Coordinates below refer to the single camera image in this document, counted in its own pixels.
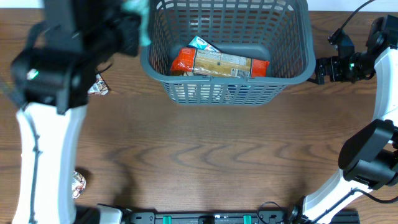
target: food packaging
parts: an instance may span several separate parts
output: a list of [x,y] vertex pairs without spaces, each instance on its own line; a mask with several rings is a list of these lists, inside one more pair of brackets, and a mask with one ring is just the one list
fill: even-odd
[[188,44],[189,47],[193,47],[199,50],[209,50],[211,52],[220,52],[218,49],[213,47],[211,44],[203,40],[202,38],[196,36],[193,40]]
[[79,172],[73,171],[72,198],[78,198],[86,189],[86,179]]
[[100,74],[97,74],[94,85],[88,90],[88,95],[106,95],[109,92],[109,88],[105,81],[102,79]]
[[171,71],[212,77],[254,78],[265,77],[268,65],[268,61],[184,47],[173,61]]

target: black cable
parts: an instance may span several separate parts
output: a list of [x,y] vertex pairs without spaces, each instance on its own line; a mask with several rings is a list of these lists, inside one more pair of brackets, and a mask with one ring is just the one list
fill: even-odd
[[37,166],[39,163],[39,155],[40,151],[37,147],[37,141],[39,140],[38,135],[36,135],[33,125],[29,122],[30,129],[32,130],[32,134],[35,139],[35,146],[33,147],[33,152],[35,154],[35,161],[33,166],[33,177],[32,177],[32,189],[30,190],[30,214],[29,214],[29,224],[36,224],[35,221],[35,193],[36,193],[36,182],[37,182]]
[[373,201],[375,201],[375,202],[377,202],[377,203],[390,204],[390,203],[396,203],[396,202],[398,202],[398,197],[395,197],[395,198],[390,199],[390,200],[381,200],[381,199],[378,199],[378,198],[376,198],[375,196],[373,196],[373,195],[371,195],[371,194],[369,194],[369,193],[366,193],[366,192],[363,191],[363,190],[354,189],[354,190],[352,190],[352,192],[360,192],[360,193],[362,193],[363,195],[367,196],[368,198],[370,198],[371,200],[373,200]]
[[9,85],[0,77],[0,91],[4,93],[6,97],[8,97],[16,106],[17,108],[24,109],[26,106],[26,100],[22,96],[22,94],[18,93],[17,91],[12,91]]
[[371,80],[375,74],[376,74],[376,71],[373,70],[371,75],[369,77],[366,77],[365,80]]
[[360,189],[352,189],[350,190],[350,192],[348,192],[348,194],[346,194],[343,198],[341,198],[338,202],[336,202],[332,207],[330,207],[329,209],[327,209],[322,215],[320,215],[319,217],[317,217],[316,219],[312,220],[310,222],[310,224],[316,224],[321,218],[323,218],[325,215],[329,214],[331,211],[333,211],[337,206],[339,206],[341,203],[343,203],[345,200],[347,200],[350,196],[354,195],[355,192],[359,192],[362,193],[363,195],[367,196],[368,198],[370,198],[371,200],[377,202],[377,203],[382,203],[382,204],[390,204],[390,203],[395,203],[398,202],[398,197],[395,197],[393,199],[390,200],[381,200],[376,198],[375,196],[372,196],[369,193],[366,193],[363,190]]
[[[276,205],[276,206],[278,206],[278,208],[279,209],[281,209],[281,210],[283,210],[277,203],[275,203],[275,202],[264,202],[262,205],[260,205],[260,207],[259,207],[259,209],[257,209],[257,218],[261,221],[261,222],[263,222],[263,224],[269,224],[269,223],[266,223],[261,217],[260,217],[260,210],[264,207],[264,206],[266,206],[266,205],[268,205],[268,204],[273,204],[273,205]],[[276,224],[279,224],[279,223],[282,223],[284,221],[284,219],[282,219],[281,221],[279,221],[279,222],[276,222]]]
[[30,28],[29,34],[27,36],[26,43],[25,43],[25,49],[31,49],[34,47],[37,38],[44,31],[45,26],[46,26],[45,22],[42,21],[40,23],[34,24]]
[[367,6],[368,4],[370,4],[370,3],[374,2],[374,1],[375,1],[375,0],[369,0],[369,1],[365,2],[362,6],[360,6],[359,8],[357,8],[357,9],[349,16],[349,18],[344,22],[344,24],[340,27],[340,29],[343,29],[343,28],[347,25],[347,23],[355,16],[355,14],[356,14],[357,12],[359,12],[359,10],[361,10],[363,7]]
[[114,59],[111,58],[111,59],[109,60],[109,65],[108,65],[106,68],[104,68],[104,69],[102,69],[102,70],[98,70],[98,69],[96,68],[97,73],[104,73],[104,72],[106,72],[108,69],[110,69],[110,68],[113,66],[113,63],[114,63]]

